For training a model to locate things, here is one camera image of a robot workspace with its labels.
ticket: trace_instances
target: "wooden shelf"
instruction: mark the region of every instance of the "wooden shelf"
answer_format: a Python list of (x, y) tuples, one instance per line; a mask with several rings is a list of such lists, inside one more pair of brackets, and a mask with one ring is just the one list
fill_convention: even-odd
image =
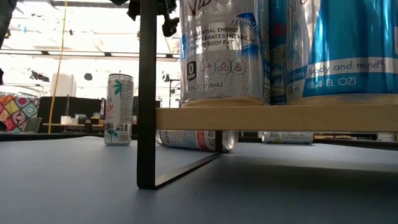
[(398, 104), (159, 108), (156, 128), (398, 132)]

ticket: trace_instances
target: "red label stripe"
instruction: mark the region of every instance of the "red label stripe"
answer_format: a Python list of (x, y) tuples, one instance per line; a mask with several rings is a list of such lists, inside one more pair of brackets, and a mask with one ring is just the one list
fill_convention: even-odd
[(197, 131), (197, 139), (198, 139), (199, 146), (203, 150), (209, 150), (209, 148), (206, 145), (206, 141), (205, 141), (205, 131)]

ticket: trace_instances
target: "ceiling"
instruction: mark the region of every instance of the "ceiling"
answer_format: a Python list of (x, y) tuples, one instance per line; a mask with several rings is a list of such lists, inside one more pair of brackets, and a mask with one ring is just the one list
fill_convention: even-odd
[[(134, 22), (124, 7), (110, 1), (85, 0), (88, 6), (105, 3), (108, 7), (86, 7), (69, 1), (64, 49), (88, 52), (139, 52), (139, 17)], [(2, 49), (60, 50), (65, 7), (61, 1), (18, 2), (10, 24), (11, 38)], [(178, 17), (179, 11), (171, 18)], [(173, 37), (162, 35), (164, 18), (158, 17), (157, 53), (179, 54), (180, 32)]]
[[(63, 1), (18, 2), (10, 24), (11, 36), (4, 40), (2, 50), (59, 51), (62, 42), (62, 21), (65, 10)], [(139, 52), (139, 17), (134, 22), (127, 13), (127, 4), (116, 6), (107, 0), (69, 0), (65, 25), (64, 50), (74, 52)], [(174, 12), (170, 17), (178, 17)], [(173, 37), (162, 34), (163, 17), (158, 17), (157, 53), (180, 53), (180, 28)], [(29, 79), (28, 68), (43, 73), (52, 79), (57, 72), (58, 57), (53, 55), (8, 55), (0, 54), (5, 71), (5, 83), (37, 83)], [(138, 59), (106, 57), (65, 57), (61, 72), (74, 74), (77, 85), (84, 88), (101, 88), (110, 73), (121, 71), (132, 75), (138, 84)], [(178, 78), (180, 64), (177, 59), (157, 62), (158, 95), (169, 94), (169, 84), (162, 81), (162, 73)], [(92, 73), (93, 80), (84, 80), (85, 73)]]

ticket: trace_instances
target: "energy drink can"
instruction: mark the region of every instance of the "energy drink can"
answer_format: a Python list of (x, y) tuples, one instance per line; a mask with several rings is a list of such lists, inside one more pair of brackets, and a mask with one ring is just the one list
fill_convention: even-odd
[(264, 96), (266, 105), (271, 104), (271, 55), (270, 55), (270, 35), (269, 35), (269, 0), (258, 0), (260, 12), (260, 27), (262, 40), (262, 70), (264, 73)]
[(288, 104), (398, 102), (398, 0), (288, 0)]
[(311, 144), (313, 142), (313, 133), (304, 132), (259, 132), (263, 143), (280, 143), (280, 144)]
[[(216, 131), (157, 130), (156, 142), (161, 146), (215, 151)], [(237, 131), (223, 131), (223, 152), (232, 151), (237, 142)]]
[(270, 0), (271, 104), (286, 104), (286, 0)]
[(268, 4), (268, 0), (180, 1), (182, 107), (270, 102), (269, 93), (264, 93), (261, 21), (268, 8), (261, 2)]
[(133, 86), (133, 79), (129, 75), (109, 75), (104, 135), (106, 145), (131, 143)]

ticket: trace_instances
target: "colorful patterned fabric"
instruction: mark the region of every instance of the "colorful patterned fabric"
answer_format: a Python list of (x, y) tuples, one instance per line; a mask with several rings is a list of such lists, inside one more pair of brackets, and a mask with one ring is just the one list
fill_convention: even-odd
[(7, 125), (7, 131), (25, 130), (29, 118), (37, 117), (39, 99), (18, 96), (0, 97), (0, 121)]

